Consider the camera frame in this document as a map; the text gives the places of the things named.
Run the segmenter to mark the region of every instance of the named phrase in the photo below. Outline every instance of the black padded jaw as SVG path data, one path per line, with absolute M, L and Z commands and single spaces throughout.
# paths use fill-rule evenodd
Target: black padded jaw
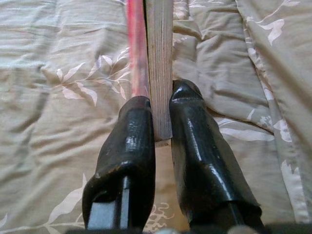
M 261 209 L 195 84 L 174 82 L 170 116 L 178 200 L 189 223 L 207 223 L 227 203 L 237 204 L 243 218 L 249 211 L 260 217 Z
M 155 144 L 150 101 L 138 96 L 120 110 L 118 122 L 103 144 L 95 175 L 83 191 L 82 208 L 88 225 L 92 203 L 117 199 L 120 184 L 130 180 L 131 226 L 143 229 L 151 212 L 155 193 Z

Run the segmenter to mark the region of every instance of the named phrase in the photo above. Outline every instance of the bed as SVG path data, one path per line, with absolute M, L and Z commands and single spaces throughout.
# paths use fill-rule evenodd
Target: bed
M 0 234 L 83 228 L 81 196 L 131 96 L 123 0 L 0 2 Z M 312 4 L 175 0 L 173 77 L 189 79 L 263 210 L 312 219 Z M 188 228 L 170 142 L 145 230 Z

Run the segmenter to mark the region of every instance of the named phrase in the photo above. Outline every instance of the white leaf print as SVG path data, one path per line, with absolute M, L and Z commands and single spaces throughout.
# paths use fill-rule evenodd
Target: white leaf print
M 253 48 L 248 48 L 248 54 L 249 54 L 249 57 L 251 57 L 251 58 L 254 58 L 254 59 L 257 58 L 256 50 Z
M 67 99 L 83 99 L 82 96 L 80 96 L 79 94 L 76 94 L 74 91 L 67 89 L 63 86 L 63 94 L 64 97 Z
M 57 76 L 58 76 L 60 82 L 63 82 L 63 72 L 61 69 L 58 69 Z
M 124 74 L 122 74 L 122 75 L 118 78 L 118 80 L 119 80 L 119 79 L 121 79 L 121 78 L 123 78 L 124 76 L 126 76 L 126 75 L 130 74 L 130 73 L 131 73 L 131 71 L 129 71 L 129 72 L 125 72 Z
M 291 134 L 289 132 L 288 125 L 284 119 L 281 119 L 278 121 L 275 125 L 273 125 L 274 128 L 278 129 L 281 137 L 286 142 L 292 142 Z
M 105 84 L 109 86 L 115 93 L 120 94 L 120 92 L 113 86 L 111 81 L 108 81 L 106 79 L 99 79 L 99 80 L 95 80 L 95 82 L 100 83 L 100 84 Z
M 8 220 L 8 213 L 5 214 L 4 218 L 0 221 L 0 228 L 2 228 Z
M 229 118 L 224 118 L 223 120 L 221 120 L 220 122 L 218 122 L 219 127 L 228 124 L 228 123 L 232 123 L 235 122 L 235 120 L 229 119 Z
M 261 116 L 257 124 L 262 127 L 272 128 L 272 118 L 271 116 Z
M 72 69 L 70 69 L 68 71 L 68 73 L 66 75 L 64 75 L 64 82 L 67 81 L 68 79 L 70 79 L 77 71 L 78 69 L 84 64 L 84 62 L 82 62 L 81 64 L 79 64 L 77 67 L 74 67 Z
M 82 176 L 82 187 L 71 191 L 66 198 L 57 205 L 51 212 L 47 224 L 54 222 L 60 215 L 68 214 L 73 211 L 74 207 L 81 200 L 83 188 L 86 185 L 87 180 L 85 174 Z
M 52 228 L 50 226 L 45 226 L 46 229 L 49 231 L 50 234 L 61 234 L 58 230 L 56 230 L 55 228 Z
M 247 120 L 252 120 L 253 113 L 254 113 L 254 109 L 250 111 L 249 115 L 247 116 Z
M 224 4 L 224 2 L 215 1 L 215 0 L 209 0 L 208 2 L 211 2 L 211 3 L 219 3 L 219 4 Z
M 262 133 L 262 132 L 256 132 L 253 130 L 237 130 L 237 129 L 230 129 L 230 128 L 220 128 L 220 132 L 222 134 L 233 136 L 240 140 L 245 141 L 255 141 L 255 140 L 264 140 L 264 141 L 271 141 L 274 140 L 274 136 Z
M 263 82 L 263 81 L 260 81 L 261 85 L 262 85 L 262 89 L 263 89 L 263 92 L 264 92 L 264 95 L 266 97 L 266 99 L 269 101 L 269 100 L 274 100 L 274 96 L 273 96 L 273 93 L 272 91 L 268 88 L 268 86 Z
M 117 90 L 117 88 L 115 88 L 115 86 L 112 85 L 111 88 L 115 93 L 120 94 L 120 92 Z
M 111 67 L 113 65 L 113 61 L 110 57 L 106 56 L 106 55 L 102 55 L 101 56 L 107 63 L 108 65 Z
M 125 3 L 125 0 L 114 0 L 114 1 L 119 2 L 119 3 L 123 4 L 123 5 L 126 4 L 126 3 Z
M 127 47 L 125 50 L 121 51 L 120 54 L 117 57 L 117 61 L 120 59 L 126 58 L 129 56 L 129 47 Z
M 120 94 L 121 94 L 121 96 L 123 97 L 123 99 L 127 99 L 126 98 L 126 95 L 125 95 L 125 91 L 124 91 L 124 89 L 122 88 L 122 86 L 120 86 Z
M 284 2 L 282 5 L 283 6 L 296 6 L 299 3 L 300 3 L 299 1 L 289 1 L 289 2 Z
M 80 89 L 82 92 L 84 92 L 84 93 L 86 93 L 86 94 L 88 94 L 88 95 L 91 96 L 91 98 L 92 98 L 92 100 L 93 100 L 93 103 L 94 103 L 94 106 L 96 106 L 96 105 L 97 105 L 97 100 L 98 100 L 98 95 L 97 95 L 97 93 L 94 92 L 94 91 L 91 90 L 91 89 L 85 88 L 85 87 L 83 86 L 83 84 L 80 83 L 80 82 L 76 82 L 76 83 L 77 83 L 79 89 Z
M 205 7 L 205 6 L 203 6 L 203 5 L 190 5 L 190 7 Z
M 285 22 L 283 19 L 278 19 L 268 25 L 259 25 L 265 30 L 271 30 L 270 34 L 268 35 L 268 40 L 271 46 L 273 41 L 282 34 L 282 27 L 284 26 L 284 23 Z
M 284 160 L 281 164 L 281 171 L 296 222 L 310 222 L 299 168 L 296 167 L 292 172 L 291 166 L 287 165 L 286 160 Z
M 102 66 L 102 59 L 101 57 L 98 57 L 97 61 L 94 63 L 93 67 L 91 68 L 88 78 L 92 76 L 101 66 Z
M 82 217 L 82 213 L 80 213 L 80 215 L 76 218 L 76 223 L 79 221 L 79 219 Z

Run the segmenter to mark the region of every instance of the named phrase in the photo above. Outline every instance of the beige bedspread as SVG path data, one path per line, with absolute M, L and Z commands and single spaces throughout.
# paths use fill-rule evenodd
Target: beige bedspread
M 0 2 L 0 234 L 82 228 L 81 196 L 130 98 L 122 0 Z M 174 78 L 197 84 L 265 223 L 312 217 L 312 3 L 175 0 Z M 187 228 L 170 146 L 146 230 Z

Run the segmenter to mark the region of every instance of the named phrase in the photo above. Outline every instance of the bedsheet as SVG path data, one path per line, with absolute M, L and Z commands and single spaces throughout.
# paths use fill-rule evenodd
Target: bedsheet
M 81 196 L 131 95 L 125 1 L 0 2 L 0 234 L 82 228 Z M 263 210 L 308 222 L 308 0 L 175 0 L 174 79 L 193 81 Z M 185 230 L 170 142 L 147 231 Z

